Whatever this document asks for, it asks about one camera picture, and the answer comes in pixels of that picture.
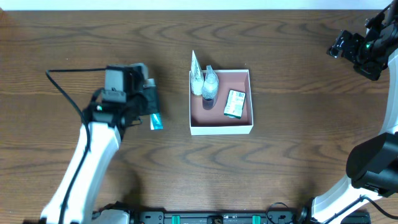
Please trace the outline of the clear plastic bottle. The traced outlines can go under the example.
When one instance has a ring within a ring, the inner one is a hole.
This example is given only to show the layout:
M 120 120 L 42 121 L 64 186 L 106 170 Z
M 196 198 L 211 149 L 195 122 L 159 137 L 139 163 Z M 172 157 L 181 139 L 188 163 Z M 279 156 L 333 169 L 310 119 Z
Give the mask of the clear plastic bottle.
M 217 101 L 219 79 L 211 65 L 206 66 L 205 81 L 202 87 L 202 103 L 205 110 L 211 110 Z

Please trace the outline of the green white toothpaste tube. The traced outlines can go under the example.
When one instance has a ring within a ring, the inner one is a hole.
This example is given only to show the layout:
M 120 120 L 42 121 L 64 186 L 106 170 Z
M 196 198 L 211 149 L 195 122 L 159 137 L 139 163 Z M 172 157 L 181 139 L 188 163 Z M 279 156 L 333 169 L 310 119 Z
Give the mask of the green white toothpaste tube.
M 163 129 L 163 123 L 160 113 L 153 113 L 150 115 L 150 129 L 159 130 Z

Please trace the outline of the green Dettol soap box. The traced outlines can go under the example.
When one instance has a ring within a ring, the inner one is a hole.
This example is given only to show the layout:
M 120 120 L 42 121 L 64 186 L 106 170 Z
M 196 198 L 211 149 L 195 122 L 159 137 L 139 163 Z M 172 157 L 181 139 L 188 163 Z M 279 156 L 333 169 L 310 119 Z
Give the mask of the green Dettol soap box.
M 246 99 L 245 92 L 230 90 L 228 93 L 226 106 L 223 114 L 230 118 L 240 119 L 243 115 L 244 102 Z

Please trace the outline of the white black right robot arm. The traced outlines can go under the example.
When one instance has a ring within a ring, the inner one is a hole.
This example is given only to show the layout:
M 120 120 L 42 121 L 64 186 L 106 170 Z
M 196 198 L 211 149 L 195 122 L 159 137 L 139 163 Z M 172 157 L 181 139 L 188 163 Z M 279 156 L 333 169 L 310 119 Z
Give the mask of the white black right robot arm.
M 326 193 L 310 199 L 297 223 L 370 223 L 357 209 L 372 204 L 385 217 L 376 200 L 397 193 L 397 1 L 393 0 L 367 20 L 366 36 L 343 30 L 328 49 L 328 55 L 343 57 L 355 72 L 372 81 L 389 70 L 387 108 L 379 135 L 350 152 L 346 174 Z

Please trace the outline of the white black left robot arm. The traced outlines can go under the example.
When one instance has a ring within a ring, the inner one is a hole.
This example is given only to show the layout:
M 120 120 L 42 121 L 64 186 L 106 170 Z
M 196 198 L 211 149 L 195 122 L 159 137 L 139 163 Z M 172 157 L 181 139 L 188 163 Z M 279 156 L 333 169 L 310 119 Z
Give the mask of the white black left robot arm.
M 127 128 L 150 117 L 152 130 L 162 129 L 155 81 L 143 63 L 103 68 L 104 87 L 96 90 L 88 106 L 78 112 L 82 126 L 68 169 L 40 223 L 135 223 L 134 212 L 120 203 L 94 210 L 111 159 Z

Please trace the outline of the white Pantene tube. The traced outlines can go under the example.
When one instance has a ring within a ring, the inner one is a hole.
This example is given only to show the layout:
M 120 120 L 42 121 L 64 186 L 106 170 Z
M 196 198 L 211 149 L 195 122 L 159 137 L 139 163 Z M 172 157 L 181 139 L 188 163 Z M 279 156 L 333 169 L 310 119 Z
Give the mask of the white Pantene tube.
M 201 66 L 198 62 L 198 59 L 195 55 L 195 51 L 192 50 L 192 61 L 190 67 L 190 88 L 191 92 L 196 95 L 202 95 L 202 88 L 204 84 L 204 76 L 201 71 Z

